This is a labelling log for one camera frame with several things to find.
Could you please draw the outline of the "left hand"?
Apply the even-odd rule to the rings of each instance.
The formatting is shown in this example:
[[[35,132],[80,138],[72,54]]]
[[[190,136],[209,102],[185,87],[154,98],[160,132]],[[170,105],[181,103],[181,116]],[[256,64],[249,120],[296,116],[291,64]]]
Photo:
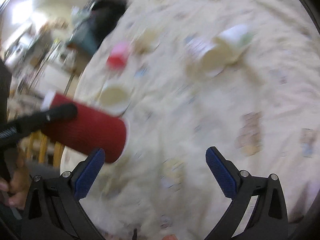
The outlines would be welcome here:
[[[1,191],[12,194],[11,197],[3,199],[4,205],[24,210],[30,187],[29,169],[25,163],[25,153],[18,148],[15,172],[8,183],[1,178]]]

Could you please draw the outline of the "right hand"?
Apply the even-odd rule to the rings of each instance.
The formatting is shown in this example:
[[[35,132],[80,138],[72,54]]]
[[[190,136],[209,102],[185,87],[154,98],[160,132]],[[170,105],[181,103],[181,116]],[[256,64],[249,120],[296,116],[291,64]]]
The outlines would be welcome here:
[[[162,240],[178,240],[176,235],[172,234],[172,235],[166,235],[163,237]]]

